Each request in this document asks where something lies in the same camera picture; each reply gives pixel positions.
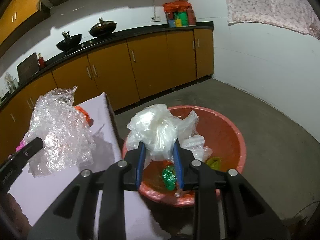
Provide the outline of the person left hand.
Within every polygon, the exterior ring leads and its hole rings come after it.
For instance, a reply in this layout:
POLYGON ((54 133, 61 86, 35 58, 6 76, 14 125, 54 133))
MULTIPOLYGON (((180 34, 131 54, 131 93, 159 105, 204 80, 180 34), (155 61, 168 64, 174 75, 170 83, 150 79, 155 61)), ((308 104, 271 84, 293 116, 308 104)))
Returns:
POLYGON ((27 216, 23 213, 21 206, 10 193, 6 193, 2 200, 6 213, 13 222, 15 229, 21 234, 23 239, 27 239, 27 235, 32 226, 30 225, 27 216))

